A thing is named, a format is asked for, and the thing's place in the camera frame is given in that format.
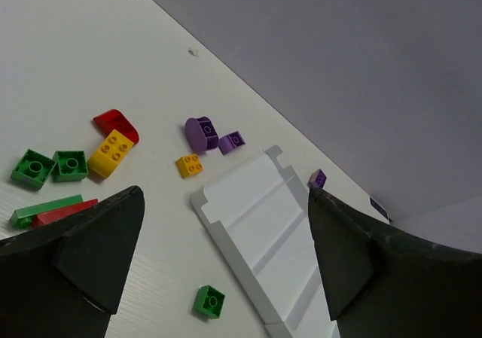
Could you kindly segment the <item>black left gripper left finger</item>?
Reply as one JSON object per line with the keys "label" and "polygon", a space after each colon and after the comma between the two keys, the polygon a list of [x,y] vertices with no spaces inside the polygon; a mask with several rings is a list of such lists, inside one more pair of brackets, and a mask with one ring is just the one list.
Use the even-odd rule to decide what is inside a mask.
{"label": "black left gripper left finger", "polygon": [[131,186],[1,241],[3,337],[103,337],[117,313],[145,213]]}

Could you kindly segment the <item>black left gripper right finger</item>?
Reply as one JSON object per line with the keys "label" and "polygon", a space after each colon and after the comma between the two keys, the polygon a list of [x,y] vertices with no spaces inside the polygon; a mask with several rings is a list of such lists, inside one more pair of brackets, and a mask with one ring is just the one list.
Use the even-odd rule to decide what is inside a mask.
{"label": "black left gripper right finger", "polygon": [[481,255],[413,236],[313,188],[308,218],[342,337],[479,337]]}

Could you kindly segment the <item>green lego plate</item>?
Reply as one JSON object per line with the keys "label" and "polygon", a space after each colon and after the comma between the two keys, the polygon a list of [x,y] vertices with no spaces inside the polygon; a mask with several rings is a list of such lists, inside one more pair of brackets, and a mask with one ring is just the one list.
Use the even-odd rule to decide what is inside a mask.
{"label": "green lego plate", "polygon": [[21,209],[16,209],[9,219],[9,223],[13,228],[22,229],[29,227],[33,218],[37,214],[49,212],[55,209],[71,206],[76,203],[83,202],[82,195],[74,195],[62,199],[56,199],[49,202],[43,202],[33,206],[27,206]]}

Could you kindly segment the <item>red curved lego brick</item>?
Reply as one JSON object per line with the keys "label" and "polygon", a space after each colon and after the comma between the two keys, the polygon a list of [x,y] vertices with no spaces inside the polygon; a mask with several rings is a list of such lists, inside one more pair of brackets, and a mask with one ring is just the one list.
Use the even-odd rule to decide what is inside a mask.
{"label": "red curved lego brick", "polygon": [[104,136],[108,136],[114,129],[116,129],[134,145],[139,143],[139,134],[136,128],[117,109],[111,109],[95,116],[93,122]]}

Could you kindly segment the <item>red wedge lego brick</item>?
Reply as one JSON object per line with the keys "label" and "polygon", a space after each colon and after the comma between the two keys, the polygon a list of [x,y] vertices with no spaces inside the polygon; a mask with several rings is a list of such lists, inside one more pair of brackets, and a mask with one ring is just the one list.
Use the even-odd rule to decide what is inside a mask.
{"label": "red wedge lego brick", "polygon": [[48,212],[37,214],[31,223],[31,228],[37,229],[45,225],[51,224],[55,221],[62,220],[70,215],[82,212],[98,203],[98,199],[91,199],[86,202],[76,203],[74,205],[54,209]]}

